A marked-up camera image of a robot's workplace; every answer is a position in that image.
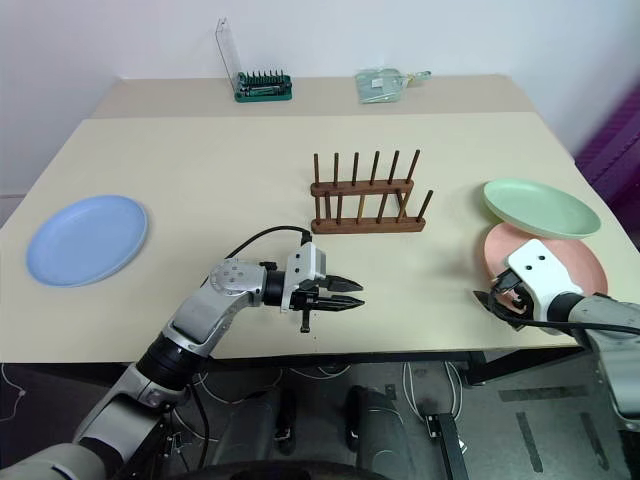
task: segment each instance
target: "blue plate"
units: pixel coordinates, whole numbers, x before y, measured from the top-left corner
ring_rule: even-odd
[[[47,220],[31,239],[27,268],[45,285],[77,287],[113,275],[147,234],[147,214],[127,197],[80,200]]]

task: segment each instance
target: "beige table top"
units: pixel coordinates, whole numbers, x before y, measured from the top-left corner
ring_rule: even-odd
[[[398,115],[529,112],[533,105],[504,75],[433,77],[410,87],[397,103],[361,105],[353,78],[295,78],[288,102],[237,103],[223,78],[124,80],[92,118],[279,115]]]
[[[422,233],[316,236],[329,273],[364,285],[363,307],[314,313],[248,308],[214,351],[218,358],[309,353],[426,352],[574,344],[570,337],[513,331],[483,311],[472,289],[486,288],[479,249],[498,220],[481,186],[517,176],[561,188],[601,217],[586,243],[600,258],[610,293],[638,301],[640,256],[613,214],[576,170],[537,114],[454,113],[91,119],[83,122],[0,230],[0,352],[7,362],[137,359],[209,268],[257,231],[309,225],[312,155],[330,178],[334,151],[360,152],[361,175],[376,149],[380,175],[393,150],[398,175],[421,148],[408,211],[435,190]],[[351,164],[341,165],[350,176]],[[147,241],[121,272],[73,289],[38,284],[24,266],[28,242],[60,208],[97,194],[128,195],[150,218]],[[345,201],[355,212],[357,201]],[[377,205],[369,202],[369,209]],[[396,206],[388,203],[389,212]],[[297,245],[282,232],[243,252],[280,266]]]

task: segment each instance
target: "transparent package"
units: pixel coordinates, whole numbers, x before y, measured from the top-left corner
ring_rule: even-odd
[[[431,77],[423,71],[403,75],[395,68],[361,70],[356,74],[356,86],[360,103],[384,103],[400,100],[402,91],[414,81]]]

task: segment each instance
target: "plate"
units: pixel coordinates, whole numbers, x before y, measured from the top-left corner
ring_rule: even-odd
[[[584,238],[600,228],[600,218],[576,197],[543,183],[516,178],[484,186],[493,213],[525,232],[548,238]]]
[[[129,263],[146,234],[147,215],[134,200],[119,195],[86,198],[38,229],[27,250],[27,269],[45,285],[87,285]]]
[[[508,223],[491,229],[484,241],[484,258],[491,278],[507,269],[506,258],[526,242],[536,238]],[[593,252],[580,240],[538,238],[569,271],[573,283],[584,295],[608,292],[607,276]]]

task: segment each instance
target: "black wire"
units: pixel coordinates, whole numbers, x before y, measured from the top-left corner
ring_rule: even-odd
[[[173,424],[173,415],[171,413],[169,414],[169,428],[171,430],[171,435],[175,436],[175,434],[176,434],[176,426]],[[187,463],[187,459],[184,458],[184,453],[182,453],[182,450],[178,450],[178,456],[182,460],[182,464],[184,465],[184,468],[187,471],[187,473],[190,473],[191,469],[189,468],[189,464]]]
[[[196,407],[198,407],[198,412],[200,412],[200,416],[202,417],[202,426],[204,427],[204,440],[202,441],[202,451],[200,452],[200,460],[198,461],[198,470],[201,470],[204,467],[204,462],[207,458],[207,450],[209,449],[209,420],[207,419],[207,413],[204,411],[204,406],[202,405],[202,400],[200,400],[200,395],[198,395],[198,391],[193,384],[189,384],[189,390],[191,391],[191,395],[193,395],[193,400],[196,402]]]
[[[251,237],[249,240],[244,242],[242,245],[240,245],[239,247],[234,249],[229,255],[227,255],[224,258],[233,258],[238,253],[240,253],[242,250],[244,250],[246,247],[248,247],[251,243],[253,243],[257,239],[259,239],[260,237],[263,237],[264,235],[267,235],[267,234],[272,233],[272,232],[277,232],[277,231],[280,231],[280,230],[291,230],[291,231],[294,231],[294,232],[300,232],[302,234],[302,243],[306,243],[306,242],[310,242],[311,241],[311,232],[309,230],[307,230],[306,228],[296,227],[294,225],[278,225],[277,227],[267,228],[266,230],[262,230],[261,232],[256,233],[253,237]],[[200,287],[204,286],[204,284],[207,283],[208,279],[209,279],[209,276],[207,276],[202,281],[202,283],[200,284]]]
[[[609,332],[620,332],[620,333],[630,333],[633,335],[640,335],[640,328],[628,327],[626,325],[609,325],[606,323],[584,323],[584,322],[541,322],[538,320],[525,320],[523,318],[518,318],[513,315],[498,315],[495,311],[495,301],[496,301],[496,290],[491,289],[489,292],[489,298],[487,299],[487,306],[489,307],[489,311],[496,315],[501,320],[505,322],[523,325],[525,327],[541,327],[541,328],[555,328],[557,330],[565,331],[565,330],[601,330],[601,331],[609,331]]]
[[[178,456],[180,456],[180,459],[182,460],[182,464],[184,465],[184,469],[187,471],[187,473],[191,472],[191,469],[189,468],[189,464],[187,463],[187,459],[184,458],[184,453],[180,451],[178,452]]]

